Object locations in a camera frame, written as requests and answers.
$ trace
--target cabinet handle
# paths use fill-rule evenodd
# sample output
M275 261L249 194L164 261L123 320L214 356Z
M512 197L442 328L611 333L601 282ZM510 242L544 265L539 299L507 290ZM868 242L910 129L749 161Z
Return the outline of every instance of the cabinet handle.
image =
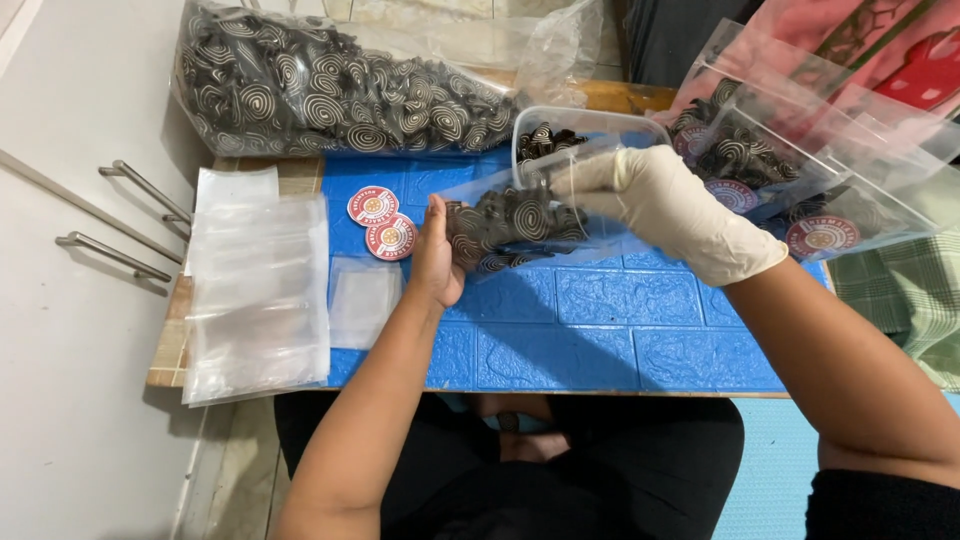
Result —
M135 278L153 278L164 283L169 283L170 280L173 279L169 274L164 274L149 264L144 264L143 262L130 257L129 255L122 254L108 245L100 243L86 234L78 233L77 231L74 231L67 236L57 236L55 241L57 242L58 246L87 248L99 253L104 257L112 258L121 264L126 264L133 269L133 276Z
M182 208L178 207L177 204L167 198L166 195L160 193L153 184L147 182L147 179L140 176L140 173L134 171L129 165L124 163L123 160L114 161L112 167L100 167L97 170L104 176L125 176L129 178L137 187L146 191L147 194L153 197L158 203L172 211L181 221L187 225L191 224L190 214L183 211Z

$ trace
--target white glove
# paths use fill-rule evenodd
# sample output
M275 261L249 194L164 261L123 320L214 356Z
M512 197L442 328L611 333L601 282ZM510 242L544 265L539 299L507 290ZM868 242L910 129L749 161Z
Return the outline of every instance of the white glove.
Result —
M622 221L709 286L746 280L788 254L714 199L669 146L595 156L556 175L550 189L566 204Z

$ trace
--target product label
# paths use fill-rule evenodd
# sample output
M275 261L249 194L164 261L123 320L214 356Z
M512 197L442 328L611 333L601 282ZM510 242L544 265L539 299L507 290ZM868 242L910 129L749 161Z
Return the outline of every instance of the product label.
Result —
M815 253L831 255L855 246L860 241L860 231L850 221L832 215L806 217L786 232L786 245L790 253L806 258Z
M733 213L744 213L759 203L756 193L736 180L708 180L704 187Z
M347 203L347 213L353 221L364 227L382 225L396 215L400 201L393 191L379 185L368 185Z
M367 248L376 258L400 260L414 251L417 227L409 217L399 213L390 223L367 229Z
M686 126L673 137L673 149L684 159L686 166L697 164L697 159L706 150L707 126Z

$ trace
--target blue tablecloth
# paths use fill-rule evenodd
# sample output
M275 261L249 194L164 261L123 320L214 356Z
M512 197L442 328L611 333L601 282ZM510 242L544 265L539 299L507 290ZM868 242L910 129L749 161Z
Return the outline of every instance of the blue tablecloth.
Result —
M371 257L364 229L347 216L347 200L361 187L389 187L400 211L419 225L429 193L509 167L509 149L476 159L327 160L322 190L330 254ZM400 263L407 272L409 263ZM823 265L807 270L826 285ZM345 384L364 354L334 349L328 384ZM724 294L656 250L521 267L468 283L440 324L426 385L491 392L784 391Z

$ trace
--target cabinet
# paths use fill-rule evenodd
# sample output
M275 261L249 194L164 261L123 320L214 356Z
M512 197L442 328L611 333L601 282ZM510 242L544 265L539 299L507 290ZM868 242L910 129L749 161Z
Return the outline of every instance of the cabinet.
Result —
M125 160L192 207L212 157L168 91L181 9L24 0L0 25L0 149L179 254L169 212L97 168ZM168 537L203 417L143 384L172 283L54 238L79 231L166 274L179 266L6 169L0 231L4 535Z

